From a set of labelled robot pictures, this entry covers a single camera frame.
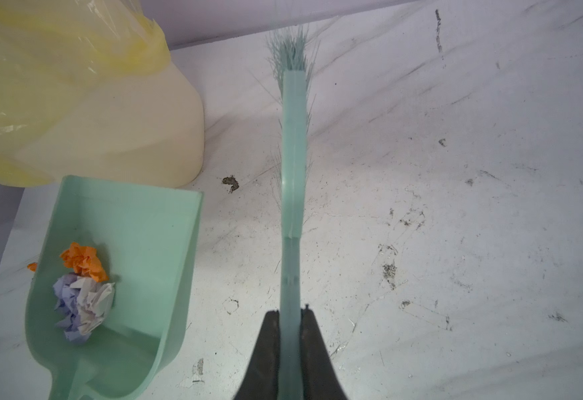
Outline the green hand brush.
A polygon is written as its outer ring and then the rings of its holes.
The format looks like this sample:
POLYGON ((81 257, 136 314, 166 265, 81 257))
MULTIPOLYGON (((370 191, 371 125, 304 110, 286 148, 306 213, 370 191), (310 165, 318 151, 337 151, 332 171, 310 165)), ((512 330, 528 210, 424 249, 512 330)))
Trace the green hand brush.
POLYGON ((281 93, 281 353, 279 399, 302 399, 301 235, 306 198, 308 90, 313 61, 306 28, 289 27, 269 38, 271 66, 281 93))

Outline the green dustpan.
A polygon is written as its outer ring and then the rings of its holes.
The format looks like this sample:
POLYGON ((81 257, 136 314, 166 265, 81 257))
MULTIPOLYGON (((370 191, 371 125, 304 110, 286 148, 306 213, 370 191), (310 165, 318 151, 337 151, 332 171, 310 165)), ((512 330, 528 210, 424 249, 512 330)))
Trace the green dustpan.
POLYGON ((68 176, 61 182, 26 304, 26 341, 52 399, 135 399, 178 355, 187 328, 203 196, 68 176), (112 307, 83 344, 61 328, 62 252, 96 250, 112 307))

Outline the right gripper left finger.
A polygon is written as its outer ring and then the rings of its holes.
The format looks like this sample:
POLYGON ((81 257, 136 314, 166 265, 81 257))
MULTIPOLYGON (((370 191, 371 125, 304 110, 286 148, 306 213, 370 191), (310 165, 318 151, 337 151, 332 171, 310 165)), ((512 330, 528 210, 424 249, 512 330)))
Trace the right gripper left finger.
POLYGON ((281 356, 280 313, 265 314, 248 363, 246 374, 234 400, 277 400, 281 356))

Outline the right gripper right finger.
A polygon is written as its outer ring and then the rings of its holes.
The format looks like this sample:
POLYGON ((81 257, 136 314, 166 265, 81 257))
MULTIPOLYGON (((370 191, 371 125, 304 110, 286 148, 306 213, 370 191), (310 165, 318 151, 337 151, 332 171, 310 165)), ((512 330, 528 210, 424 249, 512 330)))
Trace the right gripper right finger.
POLYGON ((316 315, 308 306, 301 310, 300 345, 304 400, 347 400, 331 364, 316 315))

